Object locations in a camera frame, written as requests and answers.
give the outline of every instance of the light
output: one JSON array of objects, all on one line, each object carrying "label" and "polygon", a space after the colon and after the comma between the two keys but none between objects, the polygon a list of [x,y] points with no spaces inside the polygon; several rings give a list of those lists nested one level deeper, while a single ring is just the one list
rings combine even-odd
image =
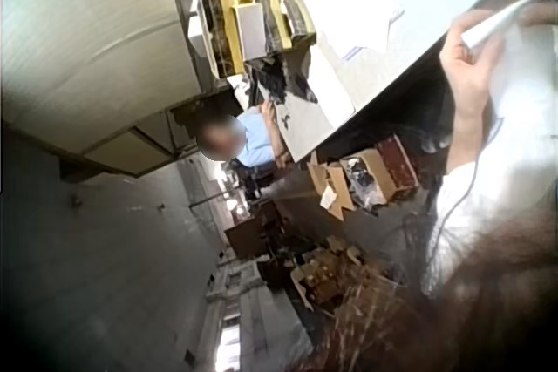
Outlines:
[{"label": "light", "polygon": [[232,211],[238,205],[238,200],[227,200],[227,209]]},{"label": "light", "polygon": [[217,356],[215,359],[215,371],[224,372],[232,368],[240,370],[241,368],[241,329],[236,325],[225,328],[221,334],[221,341],[217,348]]},{"label": "light", "polygon": [[215,178],[218,180],[227,180],[227,174],[221,169],[221,165],[215,168]]}]

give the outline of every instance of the paper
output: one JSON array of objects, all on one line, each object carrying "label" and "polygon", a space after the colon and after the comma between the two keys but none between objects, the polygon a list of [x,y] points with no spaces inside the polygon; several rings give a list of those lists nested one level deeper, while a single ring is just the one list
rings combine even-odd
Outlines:
[{"label": "paper", "polygon": [[354,113],[355,107],[335,71],[317,45],[310,48],[308,86],[317,97],[323,114],[334,128],[339,128]]},{"label": "paper", "polygon": [[265,29],[261,3],[239,4],[235,6],[238,35],[241,41],[244,61],[266,57]]},{"label": "paper", "polygon": [[320,200],[320,206],[329,210],[336,199],[337,194],[333,191],[331,186],[328,185],[325,188],[325,191],[323,191],[322,199]]},{"label": "paper", "polygon": [[350,59],[362,48],[387,51],[390,24],[402,10],[395,0],[331,0],[324,32],[336,54]]}]

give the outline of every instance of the blue shirt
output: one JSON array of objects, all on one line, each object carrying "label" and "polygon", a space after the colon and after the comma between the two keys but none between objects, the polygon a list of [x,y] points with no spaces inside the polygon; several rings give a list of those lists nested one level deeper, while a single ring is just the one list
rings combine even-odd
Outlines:
[{"label": "blue shirt", "polygon": [[236,158],[246,167],[265,165],[275,161],[268,127],[261,113],[243,113],[237,119],[246,129],[246,145]]}]

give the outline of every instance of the desk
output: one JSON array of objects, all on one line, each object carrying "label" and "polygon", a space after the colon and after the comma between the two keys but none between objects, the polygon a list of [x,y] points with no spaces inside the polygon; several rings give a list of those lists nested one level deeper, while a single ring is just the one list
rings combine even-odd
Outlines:
[{"label": "desk", "polygon": [[[320,7],[319,3],[327,0],[304,1],[311,13],[312,9]],[[348,62],[341,60],[331,49],[327,35],[320,31],[320,23],[315,22],[317,47],[349,94],[355,107],[353,117],[432,47],[446,33],[456,16],[471,9],[478,1],[398,0],[405,14],[391,26],[387,52],[362,50]],[[278,105],[276,111],[283,138],[294,161],[305,157],[339,128],[330,124],[318,104],[299,98],[290,91],[285,104]],[[285,127],[282,119],[287,116],[289,120]]]}]

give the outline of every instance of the hair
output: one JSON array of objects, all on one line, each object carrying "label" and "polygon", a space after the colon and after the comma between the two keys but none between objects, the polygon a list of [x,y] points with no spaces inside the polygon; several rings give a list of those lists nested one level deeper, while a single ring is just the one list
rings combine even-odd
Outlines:
[{"label": "hair", "polygon": [[433,297],[360,279],[288,372],[547,369],[558,347],[556,197],[485,234]]}]

